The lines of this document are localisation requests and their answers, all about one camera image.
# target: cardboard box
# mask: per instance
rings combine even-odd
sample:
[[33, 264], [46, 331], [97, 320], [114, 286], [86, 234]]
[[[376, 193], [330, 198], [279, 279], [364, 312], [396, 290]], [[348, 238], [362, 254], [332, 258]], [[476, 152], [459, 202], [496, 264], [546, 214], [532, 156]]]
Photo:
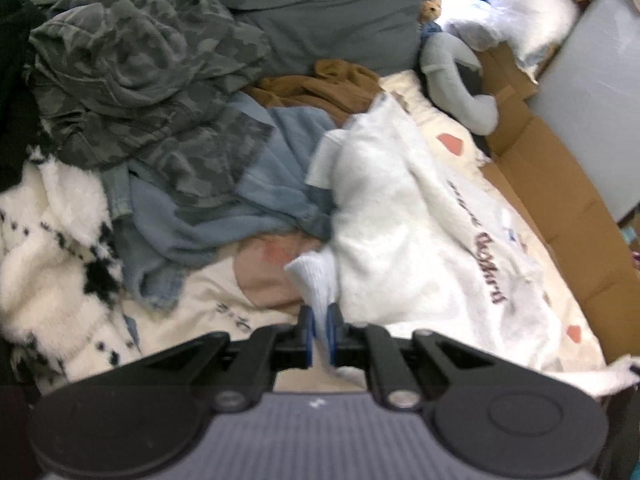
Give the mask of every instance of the cardboard box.
[[634, 240], [631, 240], [629, 248], [632, 251], [640, 253], [640, 208], [629, 214], [628, 217], [623, 219], [623, 221], [620, 222], [619, 225], [621, 230], [629, 229], [631, 230], [631, 232], [636, 233], [636, 238]]
[[478, 58], [500, 112], [485, 177], [551, 247], [607, 361], [640, 355], [640, 281], [617, 224], [573, 155], [524, 103], [536, 88], [508, 47]]

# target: plush toy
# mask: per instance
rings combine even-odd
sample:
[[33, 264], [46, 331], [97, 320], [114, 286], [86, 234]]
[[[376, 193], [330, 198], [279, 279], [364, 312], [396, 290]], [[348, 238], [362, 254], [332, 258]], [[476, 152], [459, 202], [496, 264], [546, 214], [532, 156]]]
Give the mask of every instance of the plush toy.
[[447, 32], [422, 45], [420, 68], [429, 99], [473, 134], [487, 136], [498, 125], [495, 98], [481, 93], [482, 66], [466, 44]]
[[422, 0], [420, 5], [420, 40], [426, 41], [430, 36], [437, 32], [442, 32], [442, 28], [438, 25], [437, 20], [442, 13], [442, 0]]

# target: screw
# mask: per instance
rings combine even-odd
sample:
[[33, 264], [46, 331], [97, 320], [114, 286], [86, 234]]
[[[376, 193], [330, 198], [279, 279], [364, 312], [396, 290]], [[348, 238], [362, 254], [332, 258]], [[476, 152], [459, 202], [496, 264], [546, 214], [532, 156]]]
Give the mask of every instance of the screw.
[[386, 400], [395, 408], [410, 410], [415, 408], [420, 402], [420, 395], [411, 390], [396, 390], [391, 392]]
[[246, 397], [240, 392], [225, 390], [215, 397], [216, 405], [223, 410], [239, 410], [247, 404]]

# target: gray gripper base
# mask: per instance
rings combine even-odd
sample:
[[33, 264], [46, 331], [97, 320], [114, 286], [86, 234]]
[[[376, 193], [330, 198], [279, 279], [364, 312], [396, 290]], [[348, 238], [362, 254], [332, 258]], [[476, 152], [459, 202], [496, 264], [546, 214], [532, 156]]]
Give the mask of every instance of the gray gripper base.
[[[218, 416], [191, 453], [145, 478], [496, 479], [450, 455], [417, 415], [384, 410], [368, 393], [265, 394], [253, 410]], [[578, 471], [562, 480], [595, 478]]]

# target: black and white fuzzy blanket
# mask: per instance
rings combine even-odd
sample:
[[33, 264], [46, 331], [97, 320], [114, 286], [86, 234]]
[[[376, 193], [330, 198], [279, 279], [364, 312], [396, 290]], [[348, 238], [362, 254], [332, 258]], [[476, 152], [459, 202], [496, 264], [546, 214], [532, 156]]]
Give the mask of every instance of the black and white fuzzy blanket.
[[117, 308], [122, 265], [100, 180], [37, 150], [31, 161], [0, 194], [0, 330], [52, 386], [141, 355]]

